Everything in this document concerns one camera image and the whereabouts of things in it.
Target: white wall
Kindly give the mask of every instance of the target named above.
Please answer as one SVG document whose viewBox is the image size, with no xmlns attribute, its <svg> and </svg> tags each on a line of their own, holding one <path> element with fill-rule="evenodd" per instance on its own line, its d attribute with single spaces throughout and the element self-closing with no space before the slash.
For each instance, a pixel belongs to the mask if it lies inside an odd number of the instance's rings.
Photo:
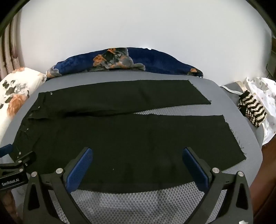
<svg viewBox="0 0 276 224">
<path fill-rule="evenodd" d="M 31 0 L 18 26 L 21 63 L 45 72 L 109 47 L 147 47 L 218 85 L 264 76 L 271 31 L 245 0 Z"/>
</svg>

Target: floral pillow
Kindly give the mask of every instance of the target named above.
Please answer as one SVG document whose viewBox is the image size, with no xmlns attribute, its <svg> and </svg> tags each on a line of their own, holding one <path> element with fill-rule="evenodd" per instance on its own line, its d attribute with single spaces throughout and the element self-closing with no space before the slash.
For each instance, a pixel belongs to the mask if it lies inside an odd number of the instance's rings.
<svg viewBox="0 0 276 224">
<path fill-rule="evenodd" d="M 21 67 L 0 82 L 0 142 L 13 117 L 45 80 L 45 74 Z"/>
</svg>

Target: white floral cloth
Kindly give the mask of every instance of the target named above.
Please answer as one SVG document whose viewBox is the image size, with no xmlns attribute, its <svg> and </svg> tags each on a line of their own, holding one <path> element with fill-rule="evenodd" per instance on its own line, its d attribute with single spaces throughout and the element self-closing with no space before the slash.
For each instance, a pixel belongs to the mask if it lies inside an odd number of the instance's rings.
<svg viewBox="0 0 276 224">
<path fill-rule="evenodd" d="M 45 81 L 45 74 L 21 67 L 0 82 L 0 142 L 14 115 Z"/>
<path fill-rule="evenodd" d="M 276 83 L 271 79 L 259 77 L 252 81 L 247 77 L 243 83 L 267 113 L 263 121 L 264 145 L 276 134 Z"/>
</svg>

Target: curtain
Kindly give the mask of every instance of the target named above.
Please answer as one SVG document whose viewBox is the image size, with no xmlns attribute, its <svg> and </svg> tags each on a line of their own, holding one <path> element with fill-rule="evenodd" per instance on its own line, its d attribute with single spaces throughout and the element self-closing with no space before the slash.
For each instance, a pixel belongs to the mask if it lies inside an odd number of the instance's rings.
<svg viewBox="0 0 276 224">
<path fill-rule="evenodd" d="M 16 14 L 0 37 L 0 81 L 13 70 L 20 68 L 16 46 Z"/>
</svg>

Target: white plastic bag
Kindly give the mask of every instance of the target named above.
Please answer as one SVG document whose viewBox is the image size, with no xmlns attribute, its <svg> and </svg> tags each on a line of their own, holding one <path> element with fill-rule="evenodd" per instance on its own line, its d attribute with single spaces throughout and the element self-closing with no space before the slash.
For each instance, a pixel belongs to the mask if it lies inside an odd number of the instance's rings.
<svg viewBox="0 0 276 224">
<path fill-rule="evenodd" d="M 250 81 L 247 77 L 243 82 L 249 92 L 264 106 L 267 117 L 263 122 L 264 141 L 268 143 L 276 133 L 276 83 L 268 78 L 255 78 Z"/>
</svg>

